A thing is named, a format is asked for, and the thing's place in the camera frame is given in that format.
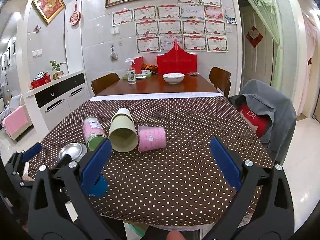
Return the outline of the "person's right hand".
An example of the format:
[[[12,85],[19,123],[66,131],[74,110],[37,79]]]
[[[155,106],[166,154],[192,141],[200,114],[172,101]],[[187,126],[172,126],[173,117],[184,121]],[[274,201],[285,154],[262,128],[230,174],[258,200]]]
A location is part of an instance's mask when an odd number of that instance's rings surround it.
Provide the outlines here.
[[[166,240],[185,240],[185,237],[179,231],[171,231],[167,234]]]

